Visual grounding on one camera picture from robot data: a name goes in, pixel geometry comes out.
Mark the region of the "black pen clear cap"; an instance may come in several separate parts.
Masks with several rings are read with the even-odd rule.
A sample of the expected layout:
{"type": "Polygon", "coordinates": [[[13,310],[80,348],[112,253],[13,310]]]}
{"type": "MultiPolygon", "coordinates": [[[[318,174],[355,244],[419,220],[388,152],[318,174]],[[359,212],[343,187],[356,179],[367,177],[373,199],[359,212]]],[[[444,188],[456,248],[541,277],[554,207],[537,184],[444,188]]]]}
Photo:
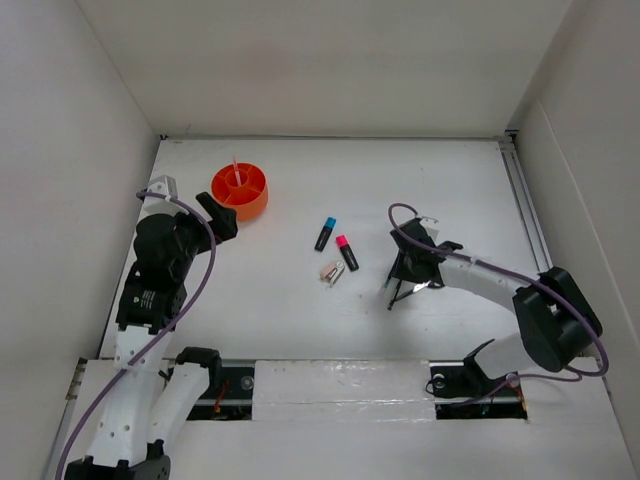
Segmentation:
{"type": "Polygon", "coordinates": [[[388,304],[387,304],[387,310],[391,311],[393,309],[394,304],[396,303],[399,294],[400,294],[400,290],[401,290],[401,286],[402,286],[403,281],[398,279],[395,285],[395,289],[393,290],[393,295],[391,296],[388,304]]]}

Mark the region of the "pink thin pen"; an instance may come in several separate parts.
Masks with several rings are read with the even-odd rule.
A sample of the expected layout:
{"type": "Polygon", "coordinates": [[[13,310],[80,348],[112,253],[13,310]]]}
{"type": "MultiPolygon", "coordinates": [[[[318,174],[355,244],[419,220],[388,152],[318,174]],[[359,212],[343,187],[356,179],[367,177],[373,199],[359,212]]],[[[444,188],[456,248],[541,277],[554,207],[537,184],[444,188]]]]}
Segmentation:
{"type": "Polygon", "coordinates": [[[234,175],[235,175],[235,178],[236,178],[237,186],[240,187],[242,185],[242,177],[241,177],[241,173],[240,173],[240,169],[239,169],[239,163],[238,163],[235,155],[232,158],[232,165],[233,165],[233,169],[234,169],[234,175]]]}

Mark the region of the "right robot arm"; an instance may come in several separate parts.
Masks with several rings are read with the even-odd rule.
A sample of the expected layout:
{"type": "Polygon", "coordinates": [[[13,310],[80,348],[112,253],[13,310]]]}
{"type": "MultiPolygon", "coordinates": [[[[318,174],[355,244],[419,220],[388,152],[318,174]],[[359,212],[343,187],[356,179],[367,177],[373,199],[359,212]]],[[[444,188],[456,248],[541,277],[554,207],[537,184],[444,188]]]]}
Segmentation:
{"type": "Polygon", "coordinates": [[[482,297],[511,312],[518,326],[516,333],[491,339],[465,357],[462,381],[468,390],[486,393],[509,374],[532,367],[578,377],[607,372],[602,325],[567,271],[511,271],[472,256],[460,244],[437,246],[433,233],[419,218],[393,226],[399,250],[396,277],[482,297]]]}

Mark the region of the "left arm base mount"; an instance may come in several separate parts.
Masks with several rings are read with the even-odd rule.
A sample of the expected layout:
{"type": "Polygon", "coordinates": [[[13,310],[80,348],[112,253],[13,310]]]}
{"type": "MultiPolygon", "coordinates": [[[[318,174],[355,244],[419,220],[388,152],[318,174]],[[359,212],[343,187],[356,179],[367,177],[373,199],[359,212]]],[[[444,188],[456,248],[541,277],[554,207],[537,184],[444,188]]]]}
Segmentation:
{"type": "Polygon", "coordinates": [[[255,364],[222,364],[220,385],[196,401],[188,421],[248,421],[252,419],[255,364]]]}

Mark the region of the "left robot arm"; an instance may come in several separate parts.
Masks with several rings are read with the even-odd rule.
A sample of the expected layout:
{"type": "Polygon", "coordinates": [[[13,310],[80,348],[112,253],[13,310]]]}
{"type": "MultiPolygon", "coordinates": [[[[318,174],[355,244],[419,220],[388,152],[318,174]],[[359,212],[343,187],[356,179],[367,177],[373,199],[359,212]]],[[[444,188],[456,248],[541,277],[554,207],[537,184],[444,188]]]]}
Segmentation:
{"type": "Polygon", "coordinates": [[[238,233],[236,212],[201,192],[200,211],[152,188],[138,192],[175,206],[136,226],[136,259],[126,277],[116,315],[113,378],[81,416],[60,455],[57,479],[166,479],[170,447],[201,396],[223,389],[222,360],[215,349],[187,347],[162,376],[165,352],[177,324],[203,293],[188,294],[185,281],[194,259],[209,260],[238,233]]]}

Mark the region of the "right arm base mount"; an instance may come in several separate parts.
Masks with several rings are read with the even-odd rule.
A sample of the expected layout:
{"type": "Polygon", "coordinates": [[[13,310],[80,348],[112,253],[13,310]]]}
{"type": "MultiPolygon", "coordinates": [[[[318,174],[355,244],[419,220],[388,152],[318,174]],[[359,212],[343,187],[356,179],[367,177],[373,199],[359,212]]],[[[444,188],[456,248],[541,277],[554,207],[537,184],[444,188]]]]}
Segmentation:
{"type": "Polygon", "coordinates": [[[489,379],[477,365],[477,354],[491,343],[481,344],[463,360],[430,363],[424,390],[434,401],[437,420],[528,419],[521,387],[497,389],[506,376],[489,379]]]}

